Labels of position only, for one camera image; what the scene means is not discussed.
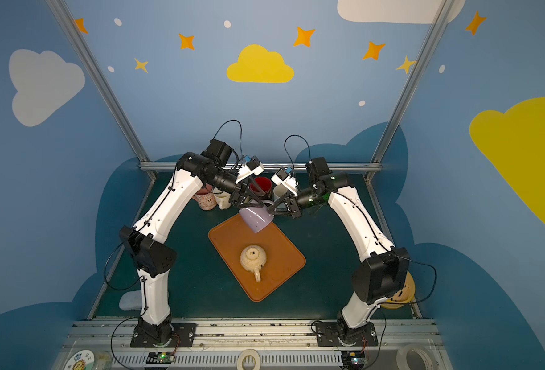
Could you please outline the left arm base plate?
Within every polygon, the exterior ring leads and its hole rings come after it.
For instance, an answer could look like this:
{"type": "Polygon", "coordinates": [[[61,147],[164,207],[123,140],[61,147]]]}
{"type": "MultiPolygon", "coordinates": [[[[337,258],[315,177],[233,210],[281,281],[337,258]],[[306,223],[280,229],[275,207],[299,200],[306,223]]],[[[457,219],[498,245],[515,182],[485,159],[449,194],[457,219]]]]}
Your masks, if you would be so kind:
{"type": "Polygon", "coordinates": [[[133,331],[132,348],[190,348],[195,338],[196,323],[164,322],[161,325],[138,323],[133,331]]]}

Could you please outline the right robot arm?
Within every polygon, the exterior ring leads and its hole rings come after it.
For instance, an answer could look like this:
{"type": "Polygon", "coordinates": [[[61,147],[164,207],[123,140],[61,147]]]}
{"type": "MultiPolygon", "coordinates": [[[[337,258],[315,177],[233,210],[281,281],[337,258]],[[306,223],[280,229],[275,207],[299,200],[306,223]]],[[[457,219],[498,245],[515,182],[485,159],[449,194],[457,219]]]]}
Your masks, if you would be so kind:
{"type": "Polygon", "coordinates": [[[404,288],[410,255],[384,235],[347,174],[333,172],[323,157],[308,161],[306,172],[306,189],[299,188],[290,167],[272,175],[271,181],[287,191],[268,211],[297,218],[304,209],[326,203],[342,221],[357,249],[360,267],[352,276],[354,293],[337,316],[336,333],[342,345],[356,345],[371,330],[374,312],[404,288]]]}

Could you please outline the black skull mug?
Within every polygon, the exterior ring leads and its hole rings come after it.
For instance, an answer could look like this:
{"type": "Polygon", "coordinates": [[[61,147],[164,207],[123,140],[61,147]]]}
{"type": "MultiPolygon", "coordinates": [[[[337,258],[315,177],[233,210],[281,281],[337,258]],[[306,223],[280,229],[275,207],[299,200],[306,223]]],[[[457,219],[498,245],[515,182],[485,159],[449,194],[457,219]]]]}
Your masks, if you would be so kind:
{"type": "Polygon", "coordinates": [[[267,177],[256,177],[251,180],[249,188],[257,197],[270,199],[273,183],[267,177]]]}

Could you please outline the cream white mug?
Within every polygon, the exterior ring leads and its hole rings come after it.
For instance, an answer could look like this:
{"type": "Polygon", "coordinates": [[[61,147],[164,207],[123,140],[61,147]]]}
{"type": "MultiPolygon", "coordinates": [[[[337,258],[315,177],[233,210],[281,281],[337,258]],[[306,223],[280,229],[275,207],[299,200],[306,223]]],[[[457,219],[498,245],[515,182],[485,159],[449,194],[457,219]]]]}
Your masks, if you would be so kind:
{"type": "Polygon", "coordinates": [[[214,191],[213,195],[220,210],[231,208],[230,194],[225,191],[214,191]]]}

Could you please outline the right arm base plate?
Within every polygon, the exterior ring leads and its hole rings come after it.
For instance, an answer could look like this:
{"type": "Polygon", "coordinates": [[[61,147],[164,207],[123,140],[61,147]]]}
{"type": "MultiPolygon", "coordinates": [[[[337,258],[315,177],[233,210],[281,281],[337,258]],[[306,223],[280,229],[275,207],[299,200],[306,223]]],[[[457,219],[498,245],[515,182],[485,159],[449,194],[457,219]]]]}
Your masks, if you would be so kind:
{"type": "Polygon", "coordinates": [[[379,338],[372,323],[349,328],[343,322],[315,321],[310,326],[319,347],[376,347],[379,338]]]}

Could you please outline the light blue mug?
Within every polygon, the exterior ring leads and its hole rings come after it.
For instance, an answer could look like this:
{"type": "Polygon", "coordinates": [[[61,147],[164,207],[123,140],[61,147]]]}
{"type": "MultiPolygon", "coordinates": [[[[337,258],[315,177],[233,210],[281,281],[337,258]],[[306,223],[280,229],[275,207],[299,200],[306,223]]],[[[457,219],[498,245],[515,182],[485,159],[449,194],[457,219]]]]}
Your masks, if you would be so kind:
{"type": "Polygon", "coordinates": [[[272,199],[279,200],[286,195],[288,189],[282,184],[276,185],[272,190],[272,199]]]}

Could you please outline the lavender mug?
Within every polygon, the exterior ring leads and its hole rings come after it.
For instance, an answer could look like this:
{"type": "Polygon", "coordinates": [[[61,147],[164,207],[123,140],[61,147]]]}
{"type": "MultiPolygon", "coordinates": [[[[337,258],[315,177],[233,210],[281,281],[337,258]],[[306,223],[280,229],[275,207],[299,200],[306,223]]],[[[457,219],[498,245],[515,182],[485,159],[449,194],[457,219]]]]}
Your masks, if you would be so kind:
{"type": "Polygon", "coordinates": [[[274,215],[268,211],[270,205],[273,205],[272,200],[263,200],[262,203],[253,200],[247,207],[240,208],[241,218],[255,234],[272,223],[274,215]]]}

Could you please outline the pink ghost mug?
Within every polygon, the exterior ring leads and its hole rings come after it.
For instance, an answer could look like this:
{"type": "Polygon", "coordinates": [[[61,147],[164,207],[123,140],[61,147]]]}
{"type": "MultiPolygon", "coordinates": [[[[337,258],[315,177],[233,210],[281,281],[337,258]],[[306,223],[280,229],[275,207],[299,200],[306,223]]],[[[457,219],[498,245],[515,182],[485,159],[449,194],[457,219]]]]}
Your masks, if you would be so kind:
{"type": "Polygon", "coordinates": [[[207,184],[192,197],[192,199],[198,203],[201,210],[211,211],[217,207],[217,202],[212,191],[213,187],[207,184]]]}

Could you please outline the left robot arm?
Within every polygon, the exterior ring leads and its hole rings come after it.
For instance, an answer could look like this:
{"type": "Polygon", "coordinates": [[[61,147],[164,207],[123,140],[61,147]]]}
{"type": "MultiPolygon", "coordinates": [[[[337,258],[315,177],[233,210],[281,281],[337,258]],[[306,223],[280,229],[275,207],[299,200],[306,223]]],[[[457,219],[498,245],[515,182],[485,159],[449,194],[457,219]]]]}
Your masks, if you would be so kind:
{"type": "Polygon", "coordinates": [[[124,227],[119,238],[131,255],[141,284],[141,314],[134,328],[133,348],[167,348],[175,345],[172,313],[169,305],[169,273],[177,259],[166,241],[172,227],[187,204],[210,185],[230,195],[232,206],[243,208],[247,197],[255,197],[250,188],[264,166],[256,156],[236,159],[228,144],[212,139],[201,153],[181,156],[172,178],[155,203],[133,227],[124,227]]]}

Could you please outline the orange plastic tray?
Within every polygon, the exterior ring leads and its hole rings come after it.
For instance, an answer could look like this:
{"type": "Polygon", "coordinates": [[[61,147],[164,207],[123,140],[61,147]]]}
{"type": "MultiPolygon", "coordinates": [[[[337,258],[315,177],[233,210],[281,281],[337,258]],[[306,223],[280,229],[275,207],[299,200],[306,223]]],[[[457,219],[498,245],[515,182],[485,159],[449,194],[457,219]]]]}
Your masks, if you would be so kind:
{"type": "Polygon", "coordinates": [[[306,265],[305,256],[274,223],[255,234],[236,215],[212,228],[209,240],[253,302],[264,300],[306,265]],[[240,254],[249,245],[258,245],[266,251],[261,282],[256,282],[254,275],[240,264],[240,254]]]}

